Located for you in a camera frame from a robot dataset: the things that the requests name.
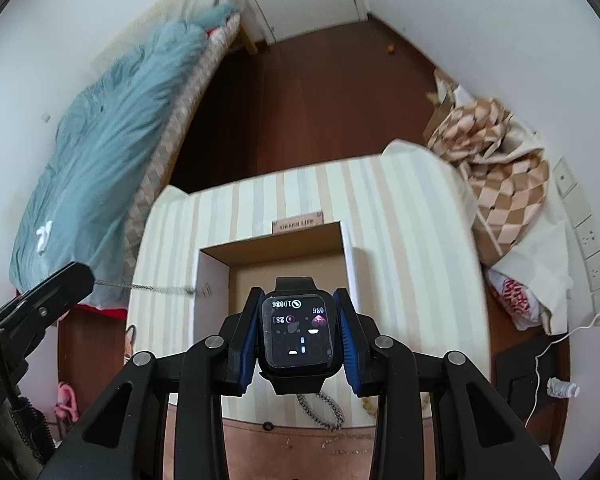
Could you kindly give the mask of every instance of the metal screw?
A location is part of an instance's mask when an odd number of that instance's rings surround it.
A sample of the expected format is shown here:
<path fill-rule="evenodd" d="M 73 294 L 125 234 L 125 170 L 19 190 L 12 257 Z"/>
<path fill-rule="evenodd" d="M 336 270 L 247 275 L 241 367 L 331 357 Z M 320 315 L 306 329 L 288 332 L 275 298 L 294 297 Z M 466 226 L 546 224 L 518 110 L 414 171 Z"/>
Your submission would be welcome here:
<path fill-rule="evenodd" d="M 394 345 L 394 340 L 387 335 L 379 335 L 374 342 L 378 348 L 391 348 Z"/>
<path fill-rule="evenodd" d="M 151 354 L 149 352 L 138 352 L 134 355 L 134 364 L 136 366 L 144 366 L 151 360 Z"/>
<path fill-rule="evenodd" d="M 205 346 L 207 348 L 220 348 L 224 344 L 224 339 L 219 335 L 210 335 L 205 339 Z"/>
<path fill-rule="evenodd" d="M 449 352 L 448 359 L 453 365 L 463 365 L 466 362 L 466 357 L 462 352 Z"/>

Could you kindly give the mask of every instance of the charging cable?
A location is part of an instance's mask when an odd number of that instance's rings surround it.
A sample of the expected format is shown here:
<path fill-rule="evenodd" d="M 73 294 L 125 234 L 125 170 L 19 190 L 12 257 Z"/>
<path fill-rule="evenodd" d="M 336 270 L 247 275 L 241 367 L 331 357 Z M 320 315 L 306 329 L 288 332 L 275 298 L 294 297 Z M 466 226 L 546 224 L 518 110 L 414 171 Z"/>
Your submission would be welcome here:
<path fill-rule="evenodd" d="M 573 330 L 571 330 L 571 332 L 568 332 L 566 335 L 563 335 L 560 339 L 557 339 L 555 341 L 551 341 L 547 347 L 542 351 L 541 354 L 538 354 L 536 356 L 536 378 L 537 378 L 537 383 L 536 383 L 536 394 L 534 396 L 534 406 L 531 409 L 531 413 L 529 413 L 529 416 L 526 418 L 526 422 L 525 422 L 525 428 L 526 425 L 529 423 L 529 420 L 531 420 L 531 416 L 534 414 L 534 411 L 536 410 L 536 407 L 538 406 L 538 391 L 540 390 L 540 372 L 538 372 L 538 365 L 539 365 L 539 359 L 546 354 L 549 351 L 549 348 L 551 348 L 551 345 L 555 345 L 558 344 L 562 341 L 564 341 L 565 339 L 567 339 L 571 334 L 576 333 L 578 330 L 586 330 L 587 328 L 591 328 L 593 326 L 593 324 L 596 322 L 596 320 L 600 317 L 600 312 L 597 313 L 593 319 L 591 320 L 591 323 L 589 323 L 588 325 L 582 325 L 579 326 L 577 328 L 574 328 Z"/>

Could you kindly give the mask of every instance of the watch face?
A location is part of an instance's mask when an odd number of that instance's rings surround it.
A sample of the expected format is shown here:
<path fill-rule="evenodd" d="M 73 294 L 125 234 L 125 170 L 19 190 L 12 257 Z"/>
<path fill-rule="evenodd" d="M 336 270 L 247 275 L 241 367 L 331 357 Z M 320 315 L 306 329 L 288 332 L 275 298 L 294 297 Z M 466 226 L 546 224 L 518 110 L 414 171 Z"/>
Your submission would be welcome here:
<path fill-rule="evenodd" d="M 267 361 L 276 368 L 328 364 L 333 354 L 328 310 L 317 294 L 267 298 L 263 303 Z"/>

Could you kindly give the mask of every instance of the label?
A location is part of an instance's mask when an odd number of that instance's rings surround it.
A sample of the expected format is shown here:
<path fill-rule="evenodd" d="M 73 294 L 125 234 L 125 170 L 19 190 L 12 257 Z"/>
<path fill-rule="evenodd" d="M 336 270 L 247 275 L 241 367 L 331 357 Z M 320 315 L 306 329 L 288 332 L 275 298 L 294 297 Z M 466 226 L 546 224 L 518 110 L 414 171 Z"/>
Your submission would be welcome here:
<path fill-rule="evenodd" d="M 273 234 L 288 233 L 289 231 L 299 231 L 317 225 L 324 224 L 322 211 L 308 213 L 306 215 L 291 216 L 282 220 L 274 220 L 271 223 L 271 232 Z"/>

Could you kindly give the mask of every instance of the beige checkered blanket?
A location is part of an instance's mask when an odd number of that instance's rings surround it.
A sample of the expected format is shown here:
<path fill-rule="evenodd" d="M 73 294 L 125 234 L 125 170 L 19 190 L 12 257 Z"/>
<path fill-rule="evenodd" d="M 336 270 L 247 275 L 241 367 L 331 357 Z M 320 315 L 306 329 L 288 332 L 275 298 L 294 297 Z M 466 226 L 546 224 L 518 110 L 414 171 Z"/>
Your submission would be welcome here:
<path fill-rule="evenodd" d="M 452 88 L 449 84 L 446 100 L 453 99 Z M 525 235 L 542 207 L 550 171 L 542 147 L 495 99 L 452 108 L 427 147 L 455 165 L 473 189 L 478 255 L 484 264 L 495 264 Z"/>

